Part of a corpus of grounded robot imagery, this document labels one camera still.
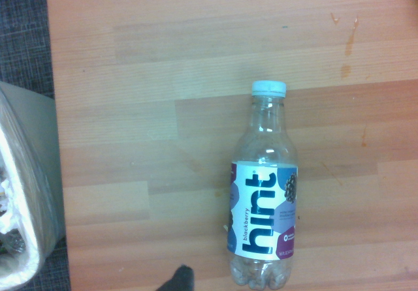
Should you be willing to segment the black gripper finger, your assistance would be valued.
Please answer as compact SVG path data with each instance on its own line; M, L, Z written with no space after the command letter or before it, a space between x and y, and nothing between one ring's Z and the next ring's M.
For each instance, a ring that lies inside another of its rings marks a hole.
M194 291L195 275L191 267L181 265L174 275L163 283L157 291Z

